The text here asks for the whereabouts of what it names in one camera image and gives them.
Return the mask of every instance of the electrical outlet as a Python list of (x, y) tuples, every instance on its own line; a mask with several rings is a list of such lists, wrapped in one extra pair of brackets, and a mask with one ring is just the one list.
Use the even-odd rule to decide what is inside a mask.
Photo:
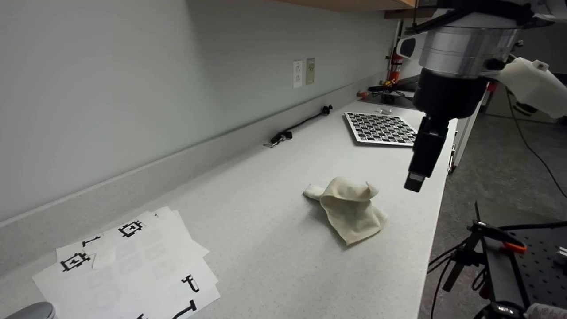
[(304, 85), (315, 83), (315, 58), (306, 58)]
[(293, 88), (304, 85), (304, 60), (293, 60), (292, 63), (292, 74), (293, 74)]

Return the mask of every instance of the cloth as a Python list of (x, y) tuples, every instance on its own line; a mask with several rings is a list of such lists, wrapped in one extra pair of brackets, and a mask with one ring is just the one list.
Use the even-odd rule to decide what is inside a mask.
[(567, 319), (567, 310), (533, 303), (525, 312), (525, 319)]
[(371, 205), (377, 189), (368, 182), (355, 186), (334, 177), (325, 188), (308, 186), (302, 195), (320, 203), (331, 227), (347, 244), (368, 239), (384, 227), (384, 214)]

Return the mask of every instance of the wire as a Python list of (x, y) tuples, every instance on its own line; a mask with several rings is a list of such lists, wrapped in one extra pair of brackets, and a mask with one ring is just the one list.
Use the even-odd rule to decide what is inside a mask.
[(451, 253), (453, 253), (455, 250), (458, 250), (462, 244), (463, 244), (463, 241), (458, 242), (458, 244), (453, 246), (453, 248), (446, 250), (444, 253), (433, 257), (433, 258), (428, 262), (426, 274), (432, 273), (432, 271), (435, 271), (442, 262), (446, 262), (446, 260), (451, 257)]
[(295, 129), (295, 127), (302, 126), (304, 122), (313, 120), (313, 118), (316, 118), (316, 117), (329, 115), (331, 110), (332, 110), (332, 104), (322, 106), (318, 113), (309, 115), (309, 117), (306, 117), (304, 120), (300, 120), (300, 122), (297, 122), (297, 124), (293, 124), (293, 126), (288, 126), (288, 127), (284, 127), (283, 131), (276, 133), (272, 138), (269, 138), (267, 145), (269, 145), (269, 147), (274, 147), (274, 145), (277, 145), (277, 143), (281, 143), (281, 141), (284, 141), (284, 140), (290, 140), (290, 138), (293, 136), (290, 129)]
[(486, 280), (486, 274), (488, 274), (488, 271), (483, 267), (483, 269), (474, 276), (474, 280), (472, 280), (472, 283), (471, 283), (471, 289), (472, 289), (472, 290), (481, 289), (481, 285), (483, 285), (485, 280)]
[(567, 193), (563, 191), (563, 188), (559, 186), (559, 182), (556, 180), (556, 177), (552, 175), (552, 170), (549, 168), (549, 164), (531, 149), (531, 145), (527, 143), (524, 133), (520, 131), (520, 126), (518, 126), (518, 122), (517, 122), (517, 118), (515, 118), (515, 113), (513, 113), (513, 106), (511, 106), (510, 95), (511, 95), (510, 90), (506, 90), (508, 106), (510, 106), (511, 118), (513, 118), (513, 122), (515, 122), (518, 138), (524, 141), (525, 149), (545, 166), (549, 177), (552, 179), (552, 184), (554, 184), (556, 189), (563, 195), (563, 198), (567, 198)]
[(476, 200), (474, 200), (474, 214), (476, 214), (476, 221), (479, 221), (479, 209)]
[[(481, 113), (481, 117), (495, 117), (495, 118), (508, 118), (513, 120), (511, 117), (506, 115), (497, 115), (497, 113)], [(518, 122), (536, 122), (536, 124), (543, 124), (543, 126), (554, 126), (554, 122), (543, 122), (543, 120), (533, 120), (533, 118), (517, 118)]]
[(435, 292), (432, 294), (432, 305), (430, 305), (430, 312), (428, 312), (428, 317), (430, 317), (430, 319), (433, 319), (439, 287), (440, 287), (440, 281), (442, 281), (442, 276), (444, 276), (444, 273), (446, 273), (448, 264), (449, 264), (449, 260), (446, 260), (446, 264), (444, 264), (444, 267), (442, 267), (442, 271), (440, 271), (440, 274), (439, 274)]
[(410, 28), (417, 26), (416, 19), (417, 19), (419, 3), (421, 3), (421, 0), (417, 0), (417, 1), (414, 3), (414, 7), (412, 7), (412, 21), (410, 21), (412, 24), (410, 24)]

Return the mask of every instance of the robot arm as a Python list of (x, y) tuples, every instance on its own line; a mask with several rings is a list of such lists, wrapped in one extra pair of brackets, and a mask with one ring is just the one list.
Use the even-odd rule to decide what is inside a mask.
[[(550, 14), (541, 23), (529, 0), (440, 0), (440, 7), (449, 10), (414, 26), (414, 32), (426, 33), (421, 40), (423, 71), (414, 95), (414, 104), (424, 117), (403, 184), (412, 191), (419, 191), (424, 177), (430, 177), (448, 120), (469, 117), (490, 78), (506, 85), (518, 102), (552, 117), (567, 113), (567, 88), (541, 62), (513, 58), (506, 63), (518, 30), (529, 23), (545, 24)], [(564, 9), (564, 0), (554, 0), (554, 7)], [(400, 55), (414, 44), (414, 35), (401, 39)]]

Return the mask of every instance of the crumpled white cloth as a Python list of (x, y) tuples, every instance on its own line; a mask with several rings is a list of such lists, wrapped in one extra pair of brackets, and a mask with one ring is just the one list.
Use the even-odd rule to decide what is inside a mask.
[(302, 195), (320, 203), (329, 223), (347, 244), (375, 235), (385, 223), (384, 214), (371, 205), (377, 189), (368, 182), (355, 186), (334, 177), (325, 188), (308, 186)]

